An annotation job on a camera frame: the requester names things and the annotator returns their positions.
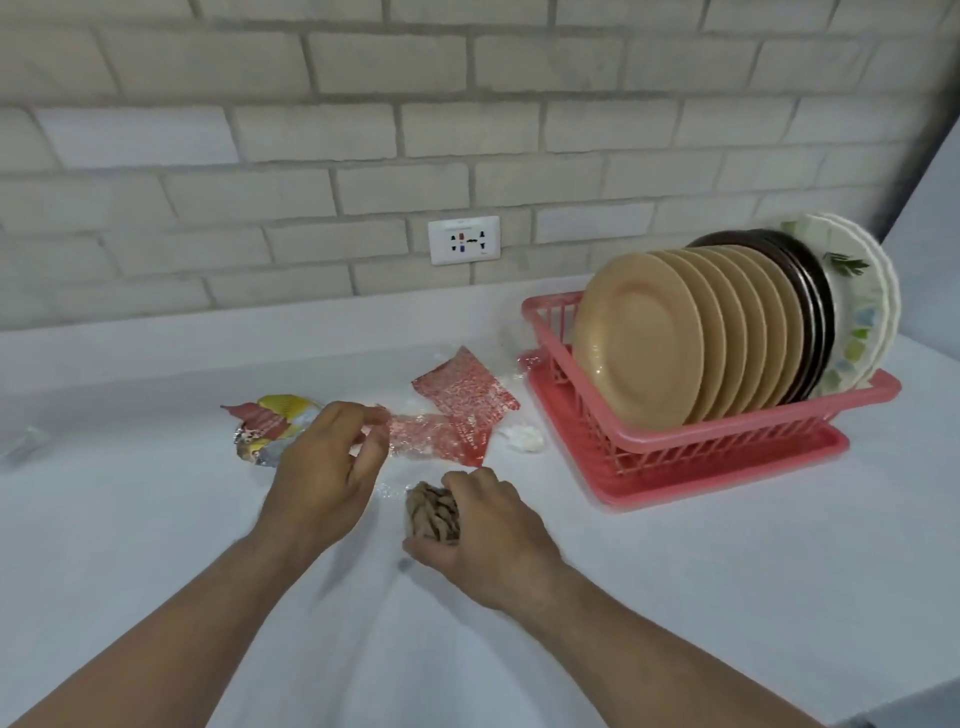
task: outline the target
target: dish rack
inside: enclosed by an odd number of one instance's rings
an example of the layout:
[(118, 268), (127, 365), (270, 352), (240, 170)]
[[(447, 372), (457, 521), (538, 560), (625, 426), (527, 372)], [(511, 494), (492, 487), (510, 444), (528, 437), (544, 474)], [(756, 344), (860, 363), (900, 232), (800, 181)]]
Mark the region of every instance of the dish rack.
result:
[(603, 502), (637, 508), (653, 502), (781, 473), (838, 455), (850, 440), (830, 422), (848, 409), (890, 401), (900, 382), (880, 370), (862, 389), (784, 404), (664, 432), (622, 424), (574, 361), (566, 339), (583, 291), (523, 303), (540, 349), (528, 352), (528, 381)]

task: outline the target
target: hand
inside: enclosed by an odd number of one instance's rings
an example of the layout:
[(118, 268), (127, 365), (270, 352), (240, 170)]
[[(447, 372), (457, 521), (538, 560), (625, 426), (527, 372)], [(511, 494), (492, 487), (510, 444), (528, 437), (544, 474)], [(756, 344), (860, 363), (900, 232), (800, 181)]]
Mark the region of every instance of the hand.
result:
[(412, 538), (403, 542), (404, 550), (474, 601), (515, 618), (525, 604), (549, 598), (566, 564), (543, 520), (516, 488), (490, 468), (447, 473), (443, 484), (460, 509), (460, 543)]
[[(382, 407), (333, 402), (280, 457), (252, 536), (306, 570), (360, 520), (390, 450)], [(364, 437), (362, 428), (371, 425)], [(356, 457), (350, 448), (363, 443)]]

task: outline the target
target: brown food pieces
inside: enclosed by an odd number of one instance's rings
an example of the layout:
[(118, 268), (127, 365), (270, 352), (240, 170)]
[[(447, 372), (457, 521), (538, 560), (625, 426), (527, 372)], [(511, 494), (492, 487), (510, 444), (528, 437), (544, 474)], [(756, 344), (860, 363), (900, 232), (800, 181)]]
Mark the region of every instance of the brown food pieces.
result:
[(407, 536), (459, 543), (460, 510), (453, 494), (424, 482), (407, 491)]

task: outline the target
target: wall socket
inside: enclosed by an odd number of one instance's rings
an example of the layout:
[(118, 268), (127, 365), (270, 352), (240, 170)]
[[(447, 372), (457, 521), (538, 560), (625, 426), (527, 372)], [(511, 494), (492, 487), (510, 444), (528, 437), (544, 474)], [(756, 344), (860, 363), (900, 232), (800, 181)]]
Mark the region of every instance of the wall socket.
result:
[(430, 262), (434, 265), (496, 260), (500, 257), (500, 218), (435, 220), (427, 225)]

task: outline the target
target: kitchen counter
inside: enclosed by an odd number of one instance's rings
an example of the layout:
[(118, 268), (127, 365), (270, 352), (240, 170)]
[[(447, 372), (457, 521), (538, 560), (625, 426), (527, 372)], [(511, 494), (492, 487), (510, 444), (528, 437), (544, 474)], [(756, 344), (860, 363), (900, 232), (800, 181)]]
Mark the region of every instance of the kitchen counter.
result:
[[(272, 473), (235, 457), (217, 405), (289, 391), (416, 411), (407, 383), (461, 343), (549, 433), (537, 455), (494, 440), (487, 464), (632, 608), (824, 722), (960, 675), (960, 363), (901, 338), (887, 368), (903, 393), (838, 419), (841, 458), (614, 512), (511, 376), (519, 301), (581, 284), (0, 334), (0, 430), (52, 436), (0, 472), (0, 724), (250, 526)], [(212, 725), (600, 724), (514, 625), (403, 557), (403, 490), (447, 467), (391, 459), (358, 528), (268, 619)]]

